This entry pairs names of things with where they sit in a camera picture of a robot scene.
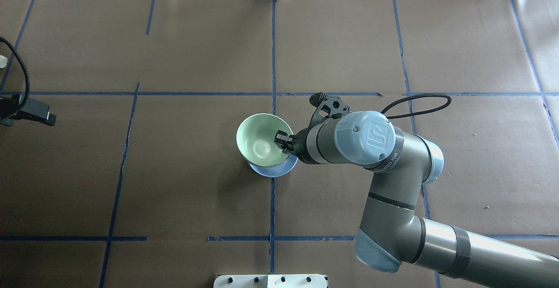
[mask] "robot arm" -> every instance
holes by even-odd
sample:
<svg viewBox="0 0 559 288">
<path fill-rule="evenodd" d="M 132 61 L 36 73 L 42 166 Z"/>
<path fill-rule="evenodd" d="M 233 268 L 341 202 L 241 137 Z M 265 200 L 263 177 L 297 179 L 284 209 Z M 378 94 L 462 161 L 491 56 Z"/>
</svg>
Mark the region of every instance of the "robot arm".
<svg viewBox="0 0 559 288">
<path fill-rule="evenodd" d="M 339 97 L 313 97 L 317 111 L 329 115 L 320 120 L 315 112 L 308 128 L 292 136 L 278 131 L 274 141 L 307 164 L 349 163 L 375 173 L 355 243 L 361 262 L 384 272 L 408 262 L 490 287 L 559 287 L 556 257 L 415 216 L 421 184 L 443 169 L 437 145 L 379 112 L 351 112 Z"/>
</svg>

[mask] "blue tape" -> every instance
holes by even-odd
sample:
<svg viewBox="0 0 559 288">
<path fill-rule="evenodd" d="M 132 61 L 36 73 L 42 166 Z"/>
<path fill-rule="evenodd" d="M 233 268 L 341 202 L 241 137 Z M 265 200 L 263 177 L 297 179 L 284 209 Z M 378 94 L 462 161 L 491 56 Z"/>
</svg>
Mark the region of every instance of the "blue tape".
<svg viewBox="0 0 559 288">
<path fill-rule="evenodd" d="M 493 234 L 487 235 L 489 238 L 495 240 L 514 240 L 514 239 L 528 239 L 528 240 L 542 240 L 542 239 L 552 239 L 559 240 L 559 235 L 547 235 L 547 234 Z"/>
<path fill-rule="evenodd" d="M 280 97 L 284 96 L 312 96 L 315 93 L 276 93 Z M 381 93 L 328 93 L 333 96 L 376 96 L 383 97 Z"/>
<path fill-rule="evenodd" d="M 20 94 L 20 92 L 2 92 L 0 95 Z M 40 96 L 133 96 L 136 93 L 119 91 L 35 91 L 31 95 Z M 144 91 L 138 92 L 139 96 L 271 96 L 272 93 L 229 93 L 229 92 L 204 92 L 204 91 Z"/>
<path fill-rule="evenodd" d="M 19 91 L 3 91 L 0 95 L 22 94 Z M 32 91 L 30 95 L 38 96 L 133 96 L 133 92 L 120 91 Z M 328 93 L 333 96 L 373 96 L 383 97 L 381 93 Z M 539 97 L 539 93 L 442 93 L 456 97 Z M 138 96 L 272 96 L 273 93 L 235 93 L 212 91 L 141 91 Z M 314 93 L 276 93 L 279 97 L 311 96 Z M 545 97 L 557 97 L 559 93 L 543 93 Z"/>
<path fill-rule="evenodd" d="M 270 274 L 276 272 L 275 267 L 275 247 L 276 247 L 276 180 L 270 180 Z"/>
<path fill-rule="evenodd" d="M 110 226 L 108 228 L 107 245 L 105 247 L 103 268 L 101 269 L 101 276 L 99 280 L 99 288 L 103 288 L 104 277 L 107 272 L 107 263 L 108 263 L 109 253 L 110 253 L 110 243 L 112 242 L 114 222 L 116 220 L 116 212 L 118 209 L 118 198 L 120 197 L 122 178 L 124 177 L 124 163 L 126 163 L 126 157 L 128 156 L 128 145 L 130 144 L 130 129 L 132 128 L 132 121 L 134 120 L 134 111 L 136 111 L 136 101 L 138 100 L 138 89 L 140 89 L 140 83 L 136 85 L 136 91 L 134 92 L 134 100 L 132 101 L 132 110 L 130 111 L 130 121 L 128 121 L 128 130 L 126 131 L 126 141 L 124 142 L 124 152 L 122 153 L 122 163 L 120 164 L 120 174 L 118 175 L 118 184 L 116 186 L 116 193 L 114 195 L 112 216 L 110 217 Z"/>
<path fill-rule="evenodd" d="M 209 242 L 269 241 L 270 236 L 209 236 Z M 355 236 L 274 236 L 274 241 L 353 241 Z"/>
<path fill-rule="evenodd" d="M 437 288 L 441 288 L 441 276 L 437 272 L 435 272 L 435 285 Z"/>
<path fill-rule="evenodd" d="M 0 241 L 106 241 L 106 236 L 0 236 Z M 147 236 L 116 236 L 113 241 L 147 241 Z"/>
<path fill-rule="evenodd" d="M 425 207 L 425 218 L 431 219 L 431 209 L 429 208 L 429 200 L 427 199 L 427 186 L 421 184 L 421 190 L 423 191 L 423 206 Z"/>
<path fill-rule="evenodd" d="M 148 27 L 145 30 L 146 35 L 149 35 L 149 31 L 152 28 L 152 17 L 153 17 L 154 7 L 155 7 L 155 0 L 152 0 L 152 6 L 149 9 Z"/>
<path fill-rule="evenodd" d="M 411 96 L 410 81 L 407 77 L 406 63 L 404 62 L 404 43 L 402 41 L 402 31 L 400 29 L 400 18 L 398 17 L 398 7 L 396 0 L 392 0 L 392 5 L 394 7 L 394 19 L 396 20 L 396 31 L 398 34 L 398 45 L 400 47 L 400 59 L 402 61 L 402 71 L 404 72 L 404 82 L 406 84 L 406 94 L 407 97 Z M 410 113 L 413 113 L 413 107 L 411 101 L 407 102 L 407 107 Z M 414 134 L 417 134 L 417 127 L 415 127 L 415 117 L 411 116 L 411 130 Z"/>
<path fill-rule="evenodd" d="M 545 114 L 547 114 L 547 120 L 549 121 L 549 126 L 551 126 L 551 132 L 553 133 L 553 137 L 555 138 L 555 145 L 557 145 L 557 148 L 559 148 L 559 136 L 557 135 L 557 128 L 555 128 L 555 123 L 553 122 L 553 118 L 551 117 L 551 112 L 549 112 L 549 105 L 547 105 L 547 100 L 545 100 L 545 95 L 544 95 L 543 89 L 542 89 L 542 83 L 539 80 L 539 75 L 538 75 L 537 70 L 535 69 L 535 65 L 534 65 L 534 61 L 531 57 L 530 49 L 528 48 L 528 44 L 526 43 L 526 37 L 525 37 L 524 31 L 522 29 L 521 21 L 518 18 L 517 6 L 514 3 L 514 0 L 511 0 L 511 5 L 513 7 L 514 19 L 517 22 L 518 31 L 521 35 L 522 44 L 524 45 L 524 49 L 526 51 L 526 56 L 528 57 L 528 62 L 530 63 L 531 71 L 534 75 L 535 82 L 538 85 L 539 94 L 542 97 L 542 102 L 543 102 L 543 105 L 544 105 Z"/>
<path fill-rule="evenodd" d="M 277 241 L 353 241 L 355 236 L 276 236 Z"/>
<path fill-rule="evenodd" d="M 272 114 L 276 114 L 276 2 L 272 1 Z"/>
<path fill-rule="evenodd" d="M 22 35 L 24 34 L 25 26 L 28 24 L 29 15 L 31 14 L 31 10 L 33 9 L 33 5 L 35 0 L 31 0 L 28 7 L 28 13 L 26 13 L 24 18 L 24 23 L 21 25 L 20 33 L 17 35 L 16 44 L 14 45 L 14 49 L 17 51 L 18 46 L 20 45 L 20 40 Z M 12 62 L 14 61 L 14 54 L 10 56 L 10 60 L 8 60 L 8 65 L 6 65 L 6 71 L 4 71 L 4 77 L 2 78 L 2 83 L 0 83 L 0 91 L 4 88 L 4 84 L 6 83 L 6 79 L 8 79 L 8 73 L 10 73 L 10 68 L 12 67 Z"/>
<path fill-rule="evenodd" d="M 407 69 L 406 69 L 406 64 L 404 63 L 404 43 L 402 42 L 402 32 L 400 31 L 400 18 L 398 17 L 398 7 L 397 7 L 397 3 L 396 0 L 392 0 L 392 4 L 394 7 L 394 18 L 396 19 L 396 31 L 398 34 L 398 44 L 400 47 L 400 59 L 402 61 L 402 71 L 404 71 L 404 78 L 405 78 L 405 82 L 406 82 L 406 91 L 407 94 L 410 95 L 411 91 L 410 91 L 410 83 L 407 79 Z"/>
<path fill-rule="evenodd" d="M 270 236 L 209 236 L 209 242 L 269 241 Z"/>
<path fill-rule="evenodd" d="M 476 97 L 539 97 L 540 93 L 442 93 L 449 96 L 476 96 Z M 549 93 L 550 96 L 557 96 L 559 93 Z"/>
</svg>

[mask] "black cable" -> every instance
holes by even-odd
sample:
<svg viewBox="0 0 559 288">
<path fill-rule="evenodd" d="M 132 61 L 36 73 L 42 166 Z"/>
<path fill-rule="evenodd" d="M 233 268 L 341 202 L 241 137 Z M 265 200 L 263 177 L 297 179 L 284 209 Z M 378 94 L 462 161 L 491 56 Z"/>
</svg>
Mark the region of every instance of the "black cable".
<svg viewBox="0 0 559 288">
<path fill-rule="evenodd" d="M 406 102 L 406 101 L 411 101 L 414 99 L 419 99 L 422 97 L 443 97 L 445 99 L 447 99 L 447 103 L 445 103 L 444 105 L 441 105 L 440 107 L 436 107 L 435 109 L 431 109 L 431 110 L 425 110 L 425 111 L 419 111 L 419 112 L 413 112 L 413 113 L 407 113 L 405 115 L 393 115 L 391 117 L 386 117 L 387 119 L 399 119 L 399 118 L 407 118 L 407 117 L 413 117 L 415 115 L 426 115 L 427 113 L 433 113 L 442 109 L 445 109 L 445 107 L 448 107 L 451 104 L 451 97 L 449 95 L 445 95 L 445 94 L 418 94 L 418 95 L 414 95 L 411 97 L 404 97 L 400 100 L 394 101 L 393 103 L 387 105 L 382 111 L 382 114 L 385 114 L 386 111 L 390 110 L 392 107 L 395 107 L 396 105 Z"/>
<path fill-rule="evenodd" d="M 0 117 L 0 122 L 4 121 L 5 119 L 8 119 L 10 117 L 12 117 L 13 115 L 16 115 L 21 109 L 22 107 L 25 106 L 25 104 L 28 102 L 28 98 L 29 98 L 29 92 L 30 92 L 30 83 L 29 83 L 29 72 L 28 69 L 25 67 L 24 62 L 21 60 L 20 55 L 17 53 L 16 49 L 14 48 L 14 46 L 5 38 L 0 37 L 0 42 L 4 43 L 5 45 L 8 46 L 8 48 L 10 48 L 10 51 L 12 51 L 12 55 L 16 58 L 17 62 L 20 64 L 21 69 L 24 71 L 24 77 L 25 77 L 25 94 L 24 94 L 24 100 L 22 100 L 22 102 L 18 105 L 18 107 L 16 107 L 16 109 L 14 109 L 14 111 L 8 115 L 6 115 L 5 117 Z"/>
</svg>

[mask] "small blue plate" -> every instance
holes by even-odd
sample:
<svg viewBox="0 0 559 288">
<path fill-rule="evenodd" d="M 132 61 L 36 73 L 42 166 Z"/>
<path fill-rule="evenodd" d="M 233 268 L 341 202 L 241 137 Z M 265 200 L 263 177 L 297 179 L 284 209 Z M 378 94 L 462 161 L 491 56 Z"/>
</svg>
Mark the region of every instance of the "small blue plate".
<svg viewBox="0 0 559 288">
<path fill-rule="evenodd" d="M 284 174 L 289 173 L 291 169 L 295 168 L 295 165 L 297 164 L 297 159 L 298 159 L 297 156 L 291 155 L 287 158 L 286 161 L 272 168 L 257 167 L 253 164 L 248 164 L 248 165 L 250 166 L 250 168 L 254 170 L 254 172 L 264 177 L 277 178 L 277 177 L 281 177 Z"/>
</svg>

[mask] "gray metal tube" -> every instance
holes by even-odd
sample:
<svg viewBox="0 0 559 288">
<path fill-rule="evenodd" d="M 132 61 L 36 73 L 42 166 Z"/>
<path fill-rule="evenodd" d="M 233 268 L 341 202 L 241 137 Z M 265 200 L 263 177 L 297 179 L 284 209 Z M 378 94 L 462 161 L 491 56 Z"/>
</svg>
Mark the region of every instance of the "gray metal tube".
<svg viewBox="0 0 559 288">
<path fill-rule="evenodd" d="M 553 256 L 424 221 L 425 245 L 418 266 L 494 288 L 559 287 L 559 260 Z"/>
<path fill-rule="evenodd" d="M 467 232 L 471 258 L 460 278 L 495 288 L 559 287 L 557 258 Z"/>
</svg>

